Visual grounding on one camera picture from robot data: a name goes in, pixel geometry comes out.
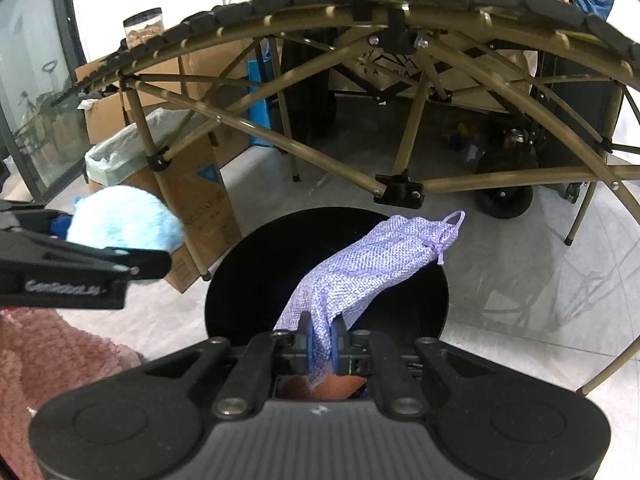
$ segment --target black plastic joint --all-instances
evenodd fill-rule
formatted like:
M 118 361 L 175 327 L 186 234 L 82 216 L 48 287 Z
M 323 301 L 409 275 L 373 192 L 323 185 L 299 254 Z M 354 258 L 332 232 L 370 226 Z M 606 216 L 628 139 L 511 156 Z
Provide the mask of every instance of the black plastic joint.
M 169 147 L 165 146 L 155 155 L 151 155 L 146 158 L 146 161 L 148 162 L 149 167 L 153 172 L 160 173 L 161 171 L 166 170 L 171 164 L 170 160 L 166 160 L 164 158 L 164 154 L 167 152 L 168 149 Z
M 603 137 L 602 142 L 600 142 L 600 147 L 607 153 L 613 153 L 613 142 L 611 142 L 611 139 Z
M 389 26 L 377 34 L 377 46 L 388 54 L 402 56 L 414 54 L 415 40 L 418 34 L 407 26 L 404 10 L 389 7 L 386 12 Z
M 369 0 L 354 0 L 351 3 L 351 13 L 354 22 L 371 22 L 373 21 L 373 9 L 378 4 Z
M 424 202 L 422 184 L 411 182 L 408 170 L 399 175 L 376 175 L 376 180 L 386 186 L 382 196 L 375 196 L 376 204 L 405 207 L 407 209 L 420 209 Z

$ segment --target metal tube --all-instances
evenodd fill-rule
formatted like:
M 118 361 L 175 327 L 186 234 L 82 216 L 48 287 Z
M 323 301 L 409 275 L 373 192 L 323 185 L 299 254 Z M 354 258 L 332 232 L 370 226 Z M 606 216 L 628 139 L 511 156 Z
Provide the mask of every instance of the metal tube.
M 580 209 L 578 209 L 578 214 L 575 216 L 574 224 L 569 229 L 569 234 L 564 239 L 564 244 L 566 246 L 570 246 L 574 243 L 575 235 L 582 224 L 582 220 L 584 220 L 584 216 L 587 214 L 587 209 L 591 205 L 591 200 L 593 200 L 593 195 L 596 192 L 596 188 L 598 187 L 597 182 L 590 182 L 589 187 L 587 188 L 587 192 L 584 194 L 584 198 L 582 199 L 582 203 L 580 204 Z
M 274 38 L 269 38 L 269 50 L 271 51 L 271 63 L 273 65 L 273 76 L 278 78 L 282 75 L 280 67 L 280 56 L 278 54 L 278 45 Z M 292 139 L 291 123 L 289 121 L 289 109 L 287 108 L 287 99 L 284 90 L 278 92 L 278 106 L 280 107 L 280 116 L 282 117 L 282 129 L 287 139 Z M 298 170 L 298 162 L 292 153 L 289 153 L 289 164 L 291 166 L 291 177 L 293 182 L 300 181 L 300 171 Z
M 300 66 L 292 68 L 280 77 L 269 81 L 267 84 L 258 88 L 255 92 L 245 95 L 238 99 L 235 103 L 229 105 L 226 110 L 232 114 L 239 114 L 247 110 L 250 106 L 262 101 L 263 99 L 277 94 L 280 90 L 284 90 L 308 77 L 311 77 L 322 70 L 327 70 L 332 66 L 343 62 L 343 60 L 353 57 L 357 52 L 361 52 L 369 46 L 366 38 L 360 38 L 343 47 L 340 47 L 322 56 L 315 57 Z M 217 126 L 216 121 L 207 121 L 199 128 L 193 130 L 189 135 L 179 140 L 174 146 L 164 154 L 166 160 L 171 160 L 176 153 L 180 152 L 185 146 L 191 144 L 194 140 L 206 135 Z
M 610 77 L 605 75 L 591 74 L 575 74 L 575 75 L 555 75 L 549 77 L 537 77 L 536 81 L 541 84 L 551 83 L 575 83 L 582 81 L 611 81 Z M 526 83 L 526 79 L 513 79 L 509 81 L 511 84 Z M 478 92 L 487 92 L 489 89 L 484 85 L 468 86 L 466 88 L 458 88 L 457 90 L 449 90 L 452 97 L 462 97 L 464 95 L 476 94 Z
M 264 83 L 260 81 L 249 81 L 248 79 L 232 79 L 228 77 L 216 77 L 210 75 L 188 75 L 188 74 L 140 74 L 140 81 L 145 83 L 179 81 L 185 83 L 211 83 L 218 86 L 262 86 Z
M 609 166 L 616 179 L 640 179 L 640 166 L 620 164 Z M 546 184 L 570 184 L 571 182 L 597 182 L 599 178 L 587 166 L 569 166 L 565 168 L 546 168 L 542 170 L 500 171 L 446 178 L 423 180 L 425 192 L 450 193 L 475 191 L 477 189 L 495 189 L 497 187 L 544 186 Z
M 386 189 L 386 186 L 380 184 L 373 177 L 354 170 L 347 164 L 340 162 L 339 160 L 335 160 L 324 153 L 318 152 L 318 150 L 314 150 L 309 146 L 297 142 L 296 140 L 287 139 L 284 135 L 278 134 L 273 130 L 267 130 L 258 126 L 258 124 L 235 117 L 228 110 L 221 110 L 175 92 L 149 85 L 148 83 L 143 83 L 142 81 L 135 79 L 126 80 L 126 84 L 129 87 L 136 88 L 141 92 L 162 98 L 165 101 L 176 103 L 180 106 L 184 106 L 185 108 L 190 108 L 191 110 L 196 110 L 199 114 L 211 117 L 217 123 L 228 124 L 232 128 L 241 130 L 248 135 L 266 140 L 289 153 L 293 153 L 299 158 L 303 158 L 311 164 L 315 164 L 323 170 L 338 174 L 347 180 L 350 180 L 356 186 L 369 191 L 375 196 L 382 196 Z
M 620 60 L 604 44 L 591 36 L 583 39 L 569 34 L 558 34 L 552 27 L 529 25 L 496 14 L 491 14 L 490 20 L 487 20 L 485 14 L 479 14 L 477 10 L 443 9 L 421 4 L 412 4 L 406 21 L 410 25 L 432 29 L 463 30 L 465 34 L 473 37 L 486 37 L 487 34 L 491 34 L 492 38 L 512 41 L 532 50 L 543 50 L 565 57 L 636 90 L 640 89 L 640 71 L 636 71 L 636 75 L 628 62 Z
M 437 59 L 452 67 L 463 70 L 467 75 L 482 83 L 505 99 L 516 105 L 522 112 L 535 119 L 544 128 L 555 135 L 566 147 L 580 158 L 592 171 L 605 182 L 609 189 L 640 224 L 640 204 L 624 184 L 616 179 L 607 165 L 571 128 L 547 110 L 542 104 L 514 88 L 499 74 L 490 72 L 475 63 L 469 56 L 439 40 L 431 39 L 427 50 Z
M 485 54 L 495 59 L 497 62 L 503 64 L 512 72 L 515 72 L 516 74 L 518 74 L 519 77 L 523 78 L 530 85 L 533 85 L 538 90 L 543 91 L 546 97 L 548 97 L 550 100 L 555 102 L 559 107 L 561 107 L 562 110 L 564 110 L 567 113 L 567 115 L 569 115 L 569 117 L 571 117 L 574 121 L 580 124 L 580 126 L 582 126 L 587 131 L 587 133 L 590 134 L 591 137 L 596 139 L 597 142 L 602 142 L 602 137 L 594 129 L 594 127 L 591 126 L 587 121 L 585 121 L 578 112 L 576 112 L 573 108 L 571 108 L 567 104 L 567 102 L 565 102 L 562 98 L 560 98 L 560 96 L 558 96 L 551 88 L 547 88 L 542 83 L 540 83 L 535 77 L 531 76 L 528 72 L 521 69 L 521 67 L 517 66 L 513 61 L 511 61 L 510 59 L 507 59 L 504 56 L 501 56 L 495 50 L 489 48 L 485 44 L 482 44 L 479 41 L 476 41 L 473 38 L 470 38 L 469 36 L 467 36 L 466 34 L 463 34 L 462 32 L 456 32 L 455 35 L 459 38 L 462 38 L 462 40 L 468 41 L 474 47 L 479 48 Z
M 620 368 L 623 367 L 629 360 L 633 359 L 634 355 L 636 355 L 640 351 L 640 336 L 636 338 L 635 341 L 631 343 L 626 349 L 620 354 L 618 357 L 613 359 L 613 361 L 604 368 L 599 374 L 597 374 L 591 381 L 586 383 L 581 388 L 578 388 L 576 393 L 579 395 L 589 395 L 593 390 L 595 390 L 598 386 L 600 386 L 604 381 L 609 379 L 614 373 L 616 373 Z
M 136 90 L 129 89 L 127 90 L 127 97 L 129 98 L 129 103 L 131 104 L 131 114 L 133 115 L 133 120 L 136 122 L 136 126 L 138 127 L 138 131 L 140 133 L 140 139 L 142 140 L 142 144 L 145 147 L 145 155 L 153 156 L 157 153 L 156 144 L 154 143 L 153 137 L 151 136 L 151 131 L 149 130 L 149 126 L 146 122 L 145 112 L 142 109 L 142 104 L 140 103 L 138 92 Z M 162 174 L 161 171 L 154 171 L 153 174 L 156 178 L 156 182 L 158 183 L 160 193 L 162 194 L 162 198 L 164 199 L 166 206 L 174 215 L 176 215 L 180 219 L 180 222 L 184 224 L 180 211 L 174 201 L 174 197 L 171 194 L 171 189 L 164 179 L 164 174 Z M 211 275 L 209 273 L 209 268 L 202 261 L 202 258 L 198 253 L 198 248 L 193 243 L 193 240 L 191 239 L 191 236 L 187 232 L 187 230 L 184 231 L 184 244 L 186 245 L 187 251 L 192 257 L 193 263 L 195 264 L 202 278 L 205 281 L 210 280 Z
M 446 101 L 447 91 L 444 89 L 444 86 L 442 85 L 442 81 L 440 81 L 440 76 L 438 75 L 438 71 L 436 70 L 436 67 L 433 65 L 433 58 L 427 52 L 425 52 L 423 48 L 418 48 L 418 50 L 416 51 L 416 56 L 420 61 L 420 67 L 422 68 L 423 72 L 425 72 L 426 75 L 428 76 L 429 81 L 431 81 L 431 84 L 436 89 L 436 92 L 440 96 L 440 99 L 442 99 L 443 101 Z
M 635 153 L 636 155 L 640 155 L 640 147 L 638 146 L 627 146 L 626 144 L 612 144 L 611 149 L 614 152 Z
M 244 49 L 240 54 L 238 54 L 234 60 L 229 63 L 226 68 L 220 73 L 220 78 L 226 78 L 226 76 L 228 76 L 229 74 L 231 74 L 234 70 L 234 68 L 236 66 L 238 66 L 238 64 L 249 54 L 249 52 L 251 52 L 256 45 L 260 44 L 260 39 L 258 40 L 253 40 L 251 45 L 249 45 L 246 49 Z M 206 92 L 204 92 L 204 95 L 201 97 L 200 101 L 205 102 L 207 101 L 211 95 L 213 94 L 213 91 L 218 88 L 219 85 L 217 84 L 213 84 L 211 85 Z M 178 138 L 178 136 L 180 136 L 180 134 L 182 133 L 182 130 L 184 129 L 184 127 L 187 125 L 187 123 L 189 123 L 189 121 L 191 121 L 191 118 L 193 117 L 194 112 L 192 110 L 190 110 L 178 123 L 178 125 L 175 127 L 175 130 L 172 131 L 169 136 L 165 139 L 164 141 L 164 145 L 165 146 L 170 146 L 175 139 Z
M 622 104 L 622 92 L 622 85 L 617 84 L 616 89 L 613 91 L 613 93 L 611 94 L 611 98 L 609 99 L 609 107 L 607 107 L 607 115 L 602 127 L 602 137 L 607 140 L 612 139 L 613 133 L 616 130 L 616 124 L 618 124 L 620 105 Z M 606 163 L 607 159 L 609 158 L 609 153 L 605 152 L 602 148 L 598 149 L 598 153 L 600 154 L 604 163 Z M 582 203 L 580 204 L 580 209 L 578 209 L 578 214 L 575 217 L 574 224 L 571 226 L 569 234 L 564 239 L 565 245 L 570 246 L 574 243 L 575 235 L 577 234 L 578 229 L 580 229 L 580 225 L 582 224 L 582 221 L 587 214 L 587 210 L 591 205 L 591 200 L 593 200 L 593 195 L 595 194 L 597 187 L 597 182 L 591 182 L 589 184 L 589 189 L 587 189 L 587 193 L 584 194 L 584 199 L 582 199 Z
M 636 116 L 636 120 L 638 120 L 638 123 L 640 123 L 640 110 L 638 110 L 638 105 L 636 104 L 635 99 L 632 97 L 631 92 L 629 92 L 629 89 L 626 86 L 622 89 L 622 91 L 625 93 L 626 100 L 629 101 L 629 105 L 631 106 L 631 109 Z
M 490 28 L 493 38 L 513 41 L 531 47 L 532 50 L 543 50 L 557 54 L 589 66 L 632 88 L 640 89 L 640 76 L 634 73 L 629 63 L 621 61 L 619 57 L 592 36 L 581 38 L 571 34 L 558 34 L 553 28 L 532 26 L 497 15 L 492 15 L 491 20 L 486 20 L 478 14 L 477 10 L 443 9 L 415 2 L 412 2 L 410 10 L 406 11 L 405 15 L 407 23 L 415 27 L 464 30 L 465 33 L 473 37 L 485 36 Z M 374 9 L 371 25 L 385 25 L 387 21 L 385 6 Z M 221 27 L 209 34 L 186 38 L 179 44 L 150 52 L 145 57 L 110 73 L 100 81 L 92 83 L 90 89 L 100 89 L 124 76 L 133 75 L 160 62 L 218 44 L 307 28 L 352 27 L 353 25 L 353 15 L 348 6 L 284 9 L 271 16 L 251 18 L 237 25 Z
M 420 84 L 414 96 L 414 102 L 409 111 L 409 117 L 406 120 L 404 134 L 402 134 L 402 140 L 394 163 L 393 174 L 400 174 L 409 167 L 411 152 L 414 150 L 415 137 L 418 134 L 418 127 L 422 119 L 424 102 L 429 95 L 429 88 L 429 77 L 426 71 L 423 71 L 420 76 Z

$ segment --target logo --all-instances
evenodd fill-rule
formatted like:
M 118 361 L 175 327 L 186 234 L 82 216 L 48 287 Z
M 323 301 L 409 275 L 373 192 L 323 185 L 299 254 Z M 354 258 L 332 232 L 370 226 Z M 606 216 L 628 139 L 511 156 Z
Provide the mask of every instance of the logo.
M 405 77 L 411 77 L 420 70 L 410 56 L 397 56 L 396 54 L 386 54 L 385 52 L 379 53 L 377 50 L 370 50 L 363 56 L 363 58 L 369 62 L 381 64 L 386 68 L 391 68 L 398 75 L 403 75 Z M 367 75 L 369 71 L 371 71 L 373 75 L 379 75 L 378 70 L 370 66 L 364 66 L 363 70 L 365 75 Z
M 65 296 L 100 296 L 100 286 L 98 285 L 71 285 L 67 283 L 39 283 L 36 280 L 29 280 L 24 284 L 27 292 L 40 292 L 44 294 L 63 294 Z

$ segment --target black wheel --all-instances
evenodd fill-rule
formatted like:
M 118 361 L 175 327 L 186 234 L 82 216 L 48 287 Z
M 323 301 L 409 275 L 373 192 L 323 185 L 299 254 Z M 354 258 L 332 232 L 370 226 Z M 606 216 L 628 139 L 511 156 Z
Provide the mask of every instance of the black wheel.
M 478 160 L 476 173 L 522 170 L 535 165 L 530 155 L 514 150 L 494 150 L 485 153 Z M 497 189 L 479 189 L 474 192 L 480 210 L 489 216 L 509 220 L 522 215 L 533 202 L 531 186 L 500 187 Z
M 529 209 L 533 202 L 533 188 L 521 186 L 480 189 L 475 192 L 475 198 L 483 213 L 501 220 L 508 220 L 517 218 Z

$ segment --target trash can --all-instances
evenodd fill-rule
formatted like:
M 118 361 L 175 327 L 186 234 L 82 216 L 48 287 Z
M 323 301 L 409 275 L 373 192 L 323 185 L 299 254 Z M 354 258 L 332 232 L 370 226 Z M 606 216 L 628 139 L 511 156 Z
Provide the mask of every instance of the trash can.
M 205 303 L 207 333 L 240 346 L 272 330 L 306 273 L 386 219 L 366 209 L 321 207 L 256 229 L 213 275 Z M 433 262 L 375 297 L 353 330 L 385 332 L 402 351 L 418 337 L 439 337 L 448 308 L 447 279 Z

